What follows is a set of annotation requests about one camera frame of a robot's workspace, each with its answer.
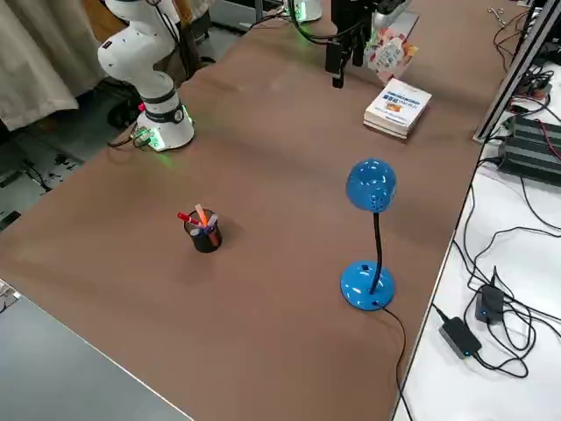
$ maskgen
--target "desk lamp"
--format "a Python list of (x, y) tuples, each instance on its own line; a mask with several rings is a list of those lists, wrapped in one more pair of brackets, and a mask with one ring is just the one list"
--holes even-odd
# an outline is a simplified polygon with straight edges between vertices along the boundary
[(359, 162), (351, 170), (346, 194), (352, 204), (373, 213), (378, 261), (357, 260), (341, 277), (341, 292), (347, 302), (360, 310), (379, 310), (392, 301), (394, 278), (382, 267), (382, 244), (379, 217), (395, 193), (395, 173), (384, 161), (373, 158)]

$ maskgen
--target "black cable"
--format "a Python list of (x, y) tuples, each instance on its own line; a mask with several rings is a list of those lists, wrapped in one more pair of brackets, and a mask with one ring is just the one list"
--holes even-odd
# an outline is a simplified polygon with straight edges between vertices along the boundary
[(164, 26), (166, 27), (170, 36), (174, 40), (175, 46), (174, 46), (173, 52), (176, 49), (179, 49), (179, 56), (180, 56), (180, 59), (181, 59), (181, 64), (183, 65), (183, 69), (185, 70), (185, 76), (187, 78), (189, 78), (191, 72), (189, 71), (188, 61), (187, 61), (187, 58), (185, 57), (185, 54), (183, 52), (183, 48), (181, 47), (181, 25), (180, 25), (180, 28), (178, 28), (179, 35), (177, 35), (174, 31), (174, 24), (172, 23), (171, 19), (169, 18), (168, 15), (165, 15), (160, 9), (159, 4), (160, 4), (161, 0), (152, 0), (152, 1), (151, 0), (145, 0), (145, 1), (148, 4), (150, 4), (154, 9), (156, 9), (156, 11), (158, 12), (158, 15), (160, 16), (160, 19), (161, 19), (162, 23), (164, 24)]
[(543, 71), (543, 66), (527, 70), (518, 82), (515, 95), (533, 97), (537, 91), (544, 89), (551, 82), (553, 75), (553, 70)]
[(132, 129), (131, 132), (129, 133), (129, 135), (124, 139), (124, 140), (120, 140), (118, 142), (112, 143), (112, 142), (107, 142), (107, 146), (108, 147), (112, 147), (112, 148), (117, 148), (120, 146), (124, 146), (129, 142), (132, 142), (132, 139), (134, 139), (134, 132), (137, 130), (138, 127), (138, 123), (135, 121), (134, 124), (132, 125)]
[[(480, 162), (478, 162), (478, 166), (482, 165), (484, 162), (486, 162), (487, 160), (481, 160)], [(552, 238), (556, 238), (559, 239), (561, 238), (561, 234), (555, 234), (552, 232), (547, 232), (544, 230), (540, 230), (540, 229), (536, 229), (536, 228), (530, 228), (530, 227), (525, 227), (525, 226), (515, 226), (512, 228), (508, 228), (505, 230), (500, 230), (494, 233), (494, 235), (492, 236), (491, 240), (489, 241), (489, 243), (479, 252), (475, 255), (474, 258), (472, 258), (467, 250), (467, 246), (466, 246), (466, 232), (467, 232), (467, 228), (469, 225), (469, 222), (472, 218), (472, 215), (475, 211), (475, 206), (476, 206), (476, 201), (475, 201), (475, 191), (473, 189), (473, 186), (470, 186), (469, 189), (469, 194), (472, 195), (472, 208), (470, 209), (469, 213), (468, 213), (468, 217), (465, 221), (465, 226), (464, 226), (464, 236), (463, 236), (463, 241), (464, 241), (464, 252), (462, 251), (462, 249), (460, 248), (458, 242), (456, 240), (452, 241), (452, 244), (458, 249), (460, 256), (462, 258), (462, 261), (465, 264), (465, 268), (468, 272), (469, 279), (467, 282), (467, 288), (469, 288), (470, 290), (472, 290), (474, 292), (472, 299), (469, 301), (469, 303), (466, 305), (465, 310), (464, 310), (464, 323), (465, 325), (468, 327), (468, 329), (470, 329), (470, 326), (468, 324), (467, 321), (467, 313), (469, 311), (469, 309), (472, 307), (473, 302), (475, 301), (475, 298), (477, 297), (478, 294), (481, 294), (481, 289), (483, 288), (483, 286), (487, 285), (490, 286), (492, 288), (497, 288), (500, 289), (496, 283), (495, 283), (495, 279), (501, 283), (501, 285), (508, 290), (508, 292), (503, 291), (504, 297), (505, 297), (505, 306), (508, 307), (509, 310), (504, 310), (504, 313), (513, 313), (515, 316), (517, 316), (526, 326), (528, 326), (528, 335), (525, 339), (525, 342), (521, 345), (517, 345), (513, 339), (511, 338), (511, 335), (508, 332), (508, 327), (507, 327), (507, 323), (506, 320), (503, 319), (503, 329), (505, 332), (505, 335), (507, 337), (507, 341), (508, 343), (504, 343), (503, 341), (501, 341), (497, 335), (493, 332), (491, 325), (487, 322), (487, 330), (488, 333), (491, 335), (491, 337), (494, 338), (494, 340), (499, 344), (499, 346), (505, 350), (510, 357), (507, 358), (506, 360), (504, 360), (503, 362), (501, 362), (500, 364), (491, 364), (488, 361), (486, 361), (481, 353), (476, 353), (474, 355), (475, 360), (485, 369), (491, 370), (491, 371), (497, 371), (500, 373), (503, 373), (505, 375), (510, 375), (513, 376), (515, 378), (525, 378), (529, 375), (529, 369), (528, 366), (526, 365), (524, 359), (529, 355), (529, 353), (534, 349), (534, 346), (536, 344), (536, 340), (537, 340), (537, 332), (536, 332), (536, 328), (533, 326), (533, 324), (535, 322), (539, 322), (539, 323), (543, 323), (545, 325), (548, 325), (552, 330), (555, 331), (555, 333), (558, 335), (559, 338), (561, 338), (561, 333), (559, 333), (557, 330), (555, 330), (555, 328), (553, 326), (551, 326), (547, 321), (539, 318), (538, 316), (536, 316), (535, 314), (532, 313), (536, 313), (539, 314), (543, 317), (547, 317), (547, 318), (552, 318), (558, 322), (561, 322), (561, 318), (557, 318), (555, 316), (552, 316), (550, 314), (547, 314), (543, 311), (534, 309), (532, 307), (527, 306), (526, 304), (524, 304), (523, 302), (521, 302), (520, 300), (517, 300), (515, 298), (515, 295), (513, 293), (513, 291), (508, 287), (508, 285), (501, 279), (501, 277), (499, 276), (496, 267), (494, 268), (494, 275), (492, 279), (488, 279), (487, 276), (481, 271), (481, 269), (478, 267), (477, 262), (478, 259), (484, 254), (486, 253), (494, 244), (495, 240), (501, 236), (502, 234), (505, 233), (509, 233), (509, 232), (515, 232), (515, 231), (523, 231), (523, 232), (530, 232), (530, 233), (537, 233), (537, 234), (542, 234), (542, 235), (547, 235), (550, 236)], [(473, 288), (471, 283), (473, 281), (473, 279), (478, 279), (480, 282), (482, 282), (482, 285), (480, 285), (478, 288)], [(520, 306), (522, 309), (518, 310), (516, 309), (516, 306)], [(508, 369), (509, 365), (512, 363), (517, 363), (520, 365), (520, 367), (522, 368), (522, 372), (518, 372), (518, 371), (511, 371), (510, 369)]]
[[(540, 105), (543, 105), (543, 103), (541, 103), (539, 100), (532, 98), (531, 96), (528, 97), (521, 97), (520, 99), (525, 99), (527, 101), (532, 101), (533, 103), (539, 103)], [(546, 110), (547, 112), (549, 112), (559, 123), (561, 123), (561, 117), (558, 116), (555, 112), (553, 112), (551, 110), (551, 108), (549, 107), (549, 105), (545, 105), (543, 107), (544, 110)]]
[(298, 18), (296, 17), (295, 0), (288, 0), (288, 15), (290, 16), (292, 25), (305, 39), (307, 39), (309, 42), (313, 44), (317, 44), (320, 46), (326, 46), (328, 44), (332, 44), (333, 41), (340, 39), (342, 36), (354, 31), (355, 29), (360, 28), (364, 24), (363, 21), (359, 21), (355, 25), (352, 25), (351, 27), (346, 28), (343, 31), (333, 35), (315, 35), (313, 33), (305, 32), (300, 26), (300, 22), (298, 22)]
[(432, 307), (434, 307), (434, 309), (435, 309), (435, 310), (437, 311), (437, 313), (438, 313), (438, 316), (440, 316), (440, 318), (442, 319), (443, 322), (446, 323), (446, 322), (448, 322), (448, 321), (450, 320), (450, 319), (448, 318), (448, 316), (446, 316), (446, 315), (444, 314), (444, 312), (443, 312), (442, 310), (440, 310), (440, 309), (437, 307), (436, 304), (434, 304), (434, 302), (433, 302), (433, 303), (430, 303), (430, 305), (431, 305)]
[(400, 398), (403, 401), (403, 406), (405, 407), (405, 411), (407, 412), (409, 421), (413, 421), (411, 410), (409, 409), (409, 405), (407, 404), (407, 401), (405, 400), (405, 396), (403, 395), (403, 388), (401, 387), (400, 375), (399, 375), (401, 361), (403, 360), (403, 355), (405, 354), (405, 350), (407, 348), (407, 333), (405, 332), (405, 327), (403, 327), (403, 323), (401, 322), (400, 318), (395, 316), (395, 314), (392, 311), (388, 310), (385, 307), (382, 307), (382, 310), (384, 310), (387, 314), (389, 314), (392, 318), (394, 318), (397, 321), (397, 323), (401, 328), (401, 333), (403, 334), (403, 346), (401, 347), (400, 357), (397, 359), (397, 362), (395, 363), (395, 384), (397, 386), (397, 390), (399, 391)]
[(534, 208), (532, 207), (531, 203), (529, 202), (528, 199), (528, 192), (526, 191), (526, 183), (524, 182), (524, 178), (522, 176), (520, 176), (520, 183), (522, 185), (522, 193), (524, 194), (524, 200), (526, 201), (526, 204), (528, 205), (529, 210), (534, 214), (534, 216), (537, 218), (538, 221), (540, 221), (542, 224), (544, 224), (545, 226), (549, 226), (550, 228), (553, 228), (554, 230), (559, 230), (561, 231), (561, 227), (560, 226), (556, 226), (554, 224), (550, 224), (549, 222), (545, 221), (542, 217), (540, 217), (537, 212), (534, 210)]
[(374, 236), (376, 237), (376, 254), (378, 261), (376, 261), (376, 272), (374, 272), (374, 279), (372, 286), (370, 287), (370, 294), (373, 294), (378, 286), (378, 280), (380, 279), (380, 273), (382, 270), (382, 238), (380, 236), (380, 214), (373, 213), (374, 222)]
[(252, 28), (254, 28), (255, 26), (264, 24), (265, 22), (268, 22), (269, 20), (273, 20), (273, 19), (287, 20), (287, 18), (283, 16), (283, 13), (284, 13), (284, 11), (279, 11), (278, 13), (274, 13), (272, 15), (265, 15), (260, 20), (256, 20), (255, 22), (253, 22), (247, 30), (249, 31)]
[(540, 104), (540, 107), (537, 108), (537, 109), (535, 109), (535, 110), (531, 110), (531, 111), (528, 111), (528, 112), (521, 112), (521, 113), (518, 113), (519, 116), (523, 116), (523, 117), (527, 117), (527, 116), (530, 116), (530, 115), (532, 115), (532, 114), (537, 114), (538, 112), (541, 112), (541, 111), (545, 110), (547, 107), (549, 107), (549, 106), (550, 106), (550, 103), (551, 103), (551, 95), (550, 95), (550, 94), (547, 94), (547, 95), (545, 96), (545, 101), (544, 101), (543, 103), (540, 103), (538, 100), (536, 100), (535, 98), (533, 98), (533, 97), (531, 97), (531, 96), (513, 96), (513, 98), (514, 98), (514, 99), (521, 99), (521, 100), (526, 100), (526, 99), (528, 99), (528, 100), (530, 100), (530, 101), (533, 101), (533, 102), (535, 102), (535, 103), (539, 103), (539, 104)]
[(49, 192), (52, 189), (46, 184), (45, 180), (43, 179), (43, 176), (41, 175), (41, 173), (35, 168), (35, 166), (33, 166), (33, 164), (29, 161), (29, 160), (23, 160), (22, 161), (24, 163), (24, 165), (30, 169), (39, 179), (35, 179), (31, 174), (29, 174), (28, 171), (25, 171), (25, 173), (27, 174), (27, 176), (29, 178), (31, 178), (32, 180), (34, 180), (35, 182), (37, 182), (39, 184), (39, 186), (41, 186), (43, 188), (43, 190), (45, 192)]
[(521, 19), (524, 15), (528, 14), (528, 11), (523, 11), (522, 13), (519, 13), (518, 15), (514, 16), (512, 19), (510, 19), (504, 26), (502, 26), (501, 29), (499, 29), (499, 31), (497, 31), (497, 33), (494, 35), (493, 37), (493, 44), (495, 49), (497, 50), (497, 52), (499, 53), (499, 55), (502, 58), (502, 67), (504, 69), (505, 72), (508, 71), (507, 68), (507, 63), (506, 63), (506, 58), (504, 56), (504, 54), (502, 53), (501, 50), (505, 51), (506, 53), (509, 53), (511, 56), (513, 56), (512, 53), (510, 53), (504, 46), (502, 46), (502, 43), (505, 42), (508, 39), (513, 38), (515, 35), (519, 35), (520, 33), (522, 33), (522, 31), (518, 31), (517, 33), (510, 35), (509, 37), (503, 39), (502, 41), (498, 41), (497, 38), (499, 37), (499, 35), (501, 34), (501, 32), (505, 31), (505, 29), (507, 29), (507, 27), (509, 27), (515, 20), (517, 19)]

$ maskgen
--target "pen holder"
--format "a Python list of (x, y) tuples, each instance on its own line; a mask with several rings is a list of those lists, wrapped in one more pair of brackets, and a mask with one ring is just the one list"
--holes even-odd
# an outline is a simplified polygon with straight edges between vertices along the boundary
[[(208, 209), (205, 209), (204, 213), (207, 217), (207, 220), (210, 220), (210, 217), (214, 215), (214, 212)], [(196, 219), (197, 221), (201, 220), (198, 213), (196, 213), (196, 210), (189, 213), (189, 216), (193, 219)], [(208, 231), (204, 230), (203, 228), (199, 228), (196, 225), (190, 224), (189, 222), (184, 222), (183, 228), (185, 229), (189, 237), (193, 240), (193, 245), (198, 252), (212, 253), (217, 250), (222, 244), (222, 233), (220, 232), (220, 228), (218, 227), (218, 221)]]

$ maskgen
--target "stacked books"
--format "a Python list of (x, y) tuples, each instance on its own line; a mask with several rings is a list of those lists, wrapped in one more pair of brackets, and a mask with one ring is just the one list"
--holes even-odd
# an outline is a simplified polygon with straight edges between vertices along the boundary
[(431, 96), (394, 78), (366, 109), (364, 124), (406, 139)]

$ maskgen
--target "lamp shade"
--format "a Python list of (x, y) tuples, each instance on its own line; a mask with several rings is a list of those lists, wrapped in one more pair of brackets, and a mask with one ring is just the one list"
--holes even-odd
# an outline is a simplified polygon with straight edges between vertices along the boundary
[(392, 202), (396, 184), (395, 172), (389, 164), (369, 158), (352, 168), (345, 190), (357, 208), (381, 213)]

